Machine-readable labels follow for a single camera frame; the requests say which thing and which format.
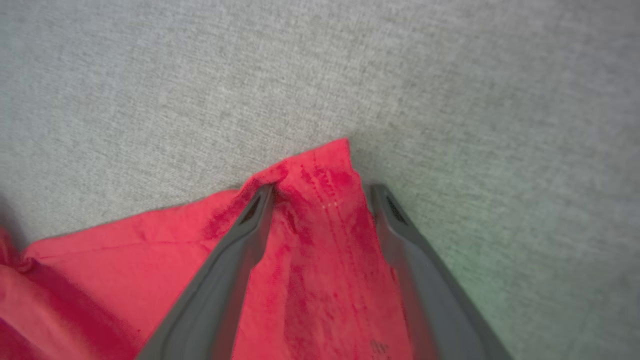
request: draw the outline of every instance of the gray fabric surface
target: gray fabric surface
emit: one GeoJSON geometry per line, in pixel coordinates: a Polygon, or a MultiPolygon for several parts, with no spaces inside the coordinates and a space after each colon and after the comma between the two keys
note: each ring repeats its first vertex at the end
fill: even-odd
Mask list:
{"type": "Polygon", "coordinates": [[[517,359],[640,343],[636,0],[2,0],[21,246],[337,137],[517,359]]]}

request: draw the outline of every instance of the folded red fabric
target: folded red fabric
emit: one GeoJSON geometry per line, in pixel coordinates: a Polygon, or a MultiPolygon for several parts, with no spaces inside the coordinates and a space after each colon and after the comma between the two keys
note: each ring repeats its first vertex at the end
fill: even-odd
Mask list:
{"type": "Polygon", "coordinates": [[[234,359],[411,358],[346,139],[255,174],[241,190],[40,240],[0,233],[1,359],[133,359],[256,189],[276,183],[234,359]]]}

